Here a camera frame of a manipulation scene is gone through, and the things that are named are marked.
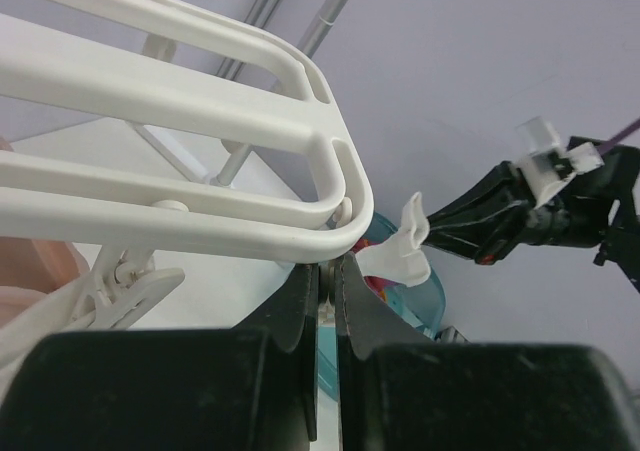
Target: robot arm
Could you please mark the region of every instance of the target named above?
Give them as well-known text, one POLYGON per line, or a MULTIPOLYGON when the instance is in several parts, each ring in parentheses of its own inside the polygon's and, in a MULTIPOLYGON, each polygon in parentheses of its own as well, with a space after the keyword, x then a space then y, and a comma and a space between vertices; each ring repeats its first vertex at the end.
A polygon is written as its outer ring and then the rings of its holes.
MULTIPOLYGON (((585 143, 601 149, 599 141, 572 137, 568 152, 585 143)), ((553 153, 549 159, 558 162, 553 153)), ((481 265, 506 258, 520 243, 599 246, 594 263, 617 263, 640 292, 640 222, 633 198, 640 150, 615 146, 602 161, 597 169, 574 176, 542 205, 520 163, 502 162, 467 193, 429 216, 431 232, 424 244, 481 265), (616 202, 619 206, 610 220, 616 202)), ((567 170, 559 170, 558 180, 565 181, 567 170)))

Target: gray wall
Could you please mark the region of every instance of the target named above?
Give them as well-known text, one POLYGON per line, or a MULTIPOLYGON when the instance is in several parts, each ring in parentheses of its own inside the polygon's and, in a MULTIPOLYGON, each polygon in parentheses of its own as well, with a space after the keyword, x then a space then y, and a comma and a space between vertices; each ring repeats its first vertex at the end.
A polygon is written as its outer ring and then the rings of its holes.
MULTIPOLYGON (((243 20, 255 0, 184 1, 243 20)), ((0 13, 134 52, 142 49, 146 36, 138 30, 45 0, 0 0, 0 13)), ((174 62, 199 71, 215 73, 220 60, 221 58, 211 53, 180 45, 174 62)), ((95 119, 95 116, 85 113, 4 97, 0 97, 0 115, 0 135, 9 141, 95 119)))
MULTIPOLYGON (((290 1, 270 30, 297 42, 305 0, 290 1)), ((397 220, 414 191, 434 212, 523 154, 514 128, 530 118, 568 139, 605 138, 640 116, 640 1, 352 0, 315 60, 377 210, 397 220)), ((313 198, 296 166, 270 164, 313 198)), ((482 268, 428 250, 446 321, 470 339, 593 344, 640 386, 640 296, 614 265, 592 265, 594 254, 522 247, 482 268)))

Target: metal pole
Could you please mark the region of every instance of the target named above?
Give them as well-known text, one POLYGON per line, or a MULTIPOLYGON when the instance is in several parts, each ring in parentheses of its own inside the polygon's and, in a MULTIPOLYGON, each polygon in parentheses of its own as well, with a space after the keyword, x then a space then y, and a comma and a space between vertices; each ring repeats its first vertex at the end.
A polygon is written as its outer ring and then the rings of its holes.
MULTIPOLYGON (((282 0, 256 0, 244 22, 257 28, 264 28, 269 23, 269 20, 281 1, 282 0)), ((243 67, 244 63, 240 61, 224 58, 216 76, 235 81, 243 67)))
MULTIPOLYGON (((349 0, 324 1, 322 7, 320 8, 320 11, 318 11, 318 14, 313 19, 305 33, 302 35, 302 39, 298 43, 298 49, 300 51, 302 51, 310 58, 313 57, 315 52, 320 47, 322 41, 324 41, 324 38, 326 38, 327 34, 329 34, 329 31, 331 31, 333 24, 342 11, 342 8, 344 8, 344 5, 347 4, 347 1, 349 0)), ((240 65, 235 74, 233 74, 233 77, 229 79, 235 80, 237 78, 238 73, 242 69, 241 66, 242 65, 240 65)), ((229 186, 231 184, 231 181, 233 181, 233 179, 238 174, 238 171, 240 170, 244 162, 249 157, 249 154, 251 154, 251 146, 247 144, 241 145, 238 149, 236 149, 236 151, 231 153, 231 156, 229 156, 229 159, 216 178, 217 184, 222 186, 229 186)))

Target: white table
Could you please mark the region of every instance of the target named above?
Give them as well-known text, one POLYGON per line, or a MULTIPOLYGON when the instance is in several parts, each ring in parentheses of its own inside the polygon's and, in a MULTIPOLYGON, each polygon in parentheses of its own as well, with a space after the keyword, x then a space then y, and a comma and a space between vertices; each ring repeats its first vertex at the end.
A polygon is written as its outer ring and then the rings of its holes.
MULTIPOLYGON (((229 153, 219 140, 169 131, 210 172, 220 170, 229 153)), ((184 180, 149 144, 122 121, 103 118, 12 143, 16 152, 80 164, 184 180)), ((297 199, 255 153, 240 170, 234 187, 243 191, 297 199)), ((77 244, 93 263, 99 246, 77 244)), ((169 251, 155 253, 156 268, 180 267, 182 285, 135 324, 135 328, 225 328, 234 326, 286 280, 292 265, 224 256, 169 251)), ((337 450, 337 404, 318 396, 319 439, 313 450, 337 450)))

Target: drying rack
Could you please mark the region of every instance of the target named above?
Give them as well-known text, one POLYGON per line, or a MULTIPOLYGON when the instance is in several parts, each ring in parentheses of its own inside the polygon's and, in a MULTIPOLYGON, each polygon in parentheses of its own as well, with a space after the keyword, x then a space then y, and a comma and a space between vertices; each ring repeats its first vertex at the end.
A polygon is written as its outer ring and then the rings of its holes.
POLYGON ((177 287, 155 249, 319 262, 350 249, 373 197, 331 90, 302 52, 178 0, 51 0, 148 34, 141 55, 0 15, 0 95, 303 155, 318 201, 0 152, 0 235, 103 245, 92 270, 0 331, 0 379, 64 329, 126 328, 177 287), (177 43, 257 65, 280 94, 171 64, 177 43), (335 216, 339 226, 320 229, 335 216))

